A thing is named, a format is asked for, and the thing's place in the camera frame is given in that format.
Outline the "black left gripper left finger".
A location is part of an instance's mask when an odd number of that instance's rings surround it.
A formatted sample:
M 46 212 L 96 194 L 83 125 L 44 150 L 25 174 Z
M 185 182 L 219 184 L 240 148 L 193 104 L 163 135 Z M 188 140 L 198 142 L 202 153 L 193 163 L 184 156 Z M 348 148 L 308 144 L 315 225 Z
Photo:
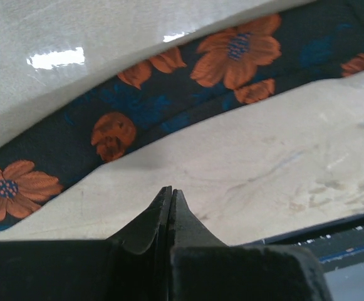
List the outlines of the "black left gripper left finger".
M 105 239 L 0 241 L 0 300 L 167 300 L 172 188 Z

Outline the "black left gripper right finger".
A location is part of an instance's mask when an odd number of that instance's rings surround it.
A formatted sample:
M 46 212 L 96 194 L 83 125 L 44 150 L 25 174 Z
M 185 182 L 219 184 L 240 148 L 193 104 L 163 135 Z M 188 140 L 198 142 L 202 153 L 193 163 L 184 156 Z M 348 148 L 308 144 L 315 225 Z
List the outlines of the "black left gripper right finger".
M 307 249 L 228 246 L 189 209 L 181 190 L 170 203 L 170 300 L 331 300 L 323 270 Z

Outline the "black orange floral tie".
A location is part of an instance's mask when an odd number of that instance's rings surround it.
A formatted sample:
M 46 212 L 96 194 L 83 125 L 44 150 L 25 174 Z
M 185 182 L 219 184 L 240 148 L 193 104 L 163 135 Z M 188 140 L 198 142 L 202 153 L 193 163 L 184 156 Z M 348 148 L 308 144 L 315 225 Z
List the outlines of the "black orange floral tie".
M 141 61 L 0 148 L 0 231 L 100 165 L 309 82 L 364 71 L 364 1 L 316 1 Z

